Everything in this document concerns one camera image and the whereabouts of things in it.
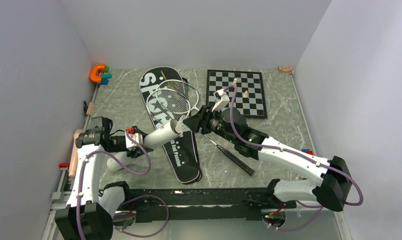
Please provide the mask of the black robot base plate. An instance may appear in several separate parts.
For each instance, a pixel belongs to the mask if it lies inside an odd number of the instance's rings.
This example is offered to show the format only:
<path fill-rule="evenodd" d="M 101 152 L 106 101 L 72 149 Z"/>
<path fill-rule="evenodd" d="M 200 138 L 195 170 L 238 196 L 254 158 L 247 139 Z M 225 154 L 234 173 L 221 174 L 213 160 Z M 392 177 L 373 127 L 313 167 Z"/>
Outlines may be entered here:
<path fill-rule="evenodd" d="M 118 209 L 131 211 L 137 223 L 169 219 L 260 221 L 263 214 L 296 208 L 295 201 L 278 202 L 260 188 L 132 189 L 133 203 Z"/>

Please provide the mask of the clear plastic tube lid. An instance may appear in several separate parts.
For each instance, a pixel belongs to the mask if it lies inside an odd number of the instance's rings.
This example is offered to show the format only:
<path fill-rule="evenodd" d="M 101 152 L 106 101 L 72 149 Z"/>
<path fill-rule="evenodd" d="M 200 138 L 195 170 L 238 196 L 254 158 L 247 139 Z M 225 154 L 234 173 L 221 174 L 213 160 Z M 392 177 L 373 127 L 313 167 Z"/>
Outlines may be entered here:
<path fill-rule="evenodd" d="M 224 164 L 219 164 L 214 168 L 214 174 L 219 179 L 225 179 L 229 176 L 229 167 Z"/>

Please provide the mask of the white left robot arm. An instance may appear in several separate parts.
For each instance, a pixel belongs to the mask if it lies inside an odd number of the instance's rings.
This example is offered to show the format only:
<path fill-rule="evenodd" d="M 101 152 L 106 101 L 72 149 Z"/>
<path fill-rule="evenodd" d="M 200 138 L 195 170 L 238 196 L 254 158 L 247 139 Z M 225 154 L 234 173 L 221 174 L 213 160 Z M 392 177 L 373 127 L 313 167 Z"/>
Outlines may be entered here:
<path fill-rule="evenodd" d="M 152 147 L 145 145 L 147 133 L 137 126 L 127 129 L 124 135 L 113 135 L 112 127 L 111 119 L 95 117 L 75 140 L 78 163 L 75 181 L 65 208 L 55 215 L 55 223 L 66 240 L 111 239 L 116 210 L 131 206 L 133 197 L 125 181 L 109 183 L 99 193 L 102 164 L 109 156 L 124 167 L 125 163 L 115 153 L 137 158 L 146 155 Z"/>

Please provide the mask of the white shuttlecock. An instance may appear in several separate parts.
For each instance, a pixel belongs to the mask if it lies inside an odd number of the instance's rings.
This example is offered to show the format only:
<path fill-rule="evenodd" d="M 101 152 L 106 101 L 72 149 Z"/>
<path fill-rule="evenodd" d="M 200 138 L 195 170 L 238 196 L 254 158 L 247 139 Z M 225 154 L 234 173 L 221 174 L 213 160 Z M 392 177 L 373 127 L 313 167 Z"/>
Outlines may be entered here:
<path fill-rule="evenodd" d="M 180 119 L 178 120 L 177 125 L 175 127 L 176 133 L 182 134 L 184 132 L 190 131 L 190 129 L 184 124 L 184 120 L 187 118 L 188 118 L 187 115 L 183 115 L 180 117 Z"/>

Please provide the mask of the white shuttlecock tube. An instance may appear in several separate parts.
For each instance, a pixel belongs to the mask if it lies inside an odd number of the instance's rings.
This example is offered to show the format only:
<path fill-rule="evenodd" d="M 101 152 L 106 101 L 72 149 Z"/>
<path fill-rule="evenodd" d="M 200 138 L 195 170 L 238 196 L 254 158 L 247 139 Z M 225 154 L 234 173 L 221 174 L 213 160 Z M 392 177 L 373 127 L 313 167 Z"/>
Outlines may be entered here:
<path fill-rule="evenodd" d="M 164 144 L 176 139 L 181 134 L 176 133 L 175 127 L 177 120 L 172 119 L 162 127 L 148 134 L 143 140 L 143 146 L 151 149 L 156 149 Z"/>

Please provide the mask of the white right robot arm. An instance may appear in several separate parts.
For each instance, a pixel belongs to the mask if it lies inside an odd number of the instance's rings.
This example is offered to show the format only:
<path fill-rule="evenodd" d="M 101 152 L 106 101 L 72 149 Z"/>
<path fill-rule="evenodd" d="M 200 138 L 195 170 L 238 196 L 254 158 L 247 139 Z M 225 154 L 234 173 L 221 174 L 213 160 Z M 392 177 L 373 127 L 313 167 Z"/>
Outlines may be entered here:
<path fill-rule="evenodd" d="M 249 127 L 246 117 L 236 109 L 213 111 L 204 105 L 194 116 L 183 120 L 191 131 L 215 133 L 234 145 L 245 157 L 278 164 L 304 180 L 273 179 L 264 194 L 265 203 L 275 208 L 283 202 L 314 201 L 334 212 L 348 205 L 353 179 L 345 160 L 314 156 L 286 146 L 264 132 Z"/>

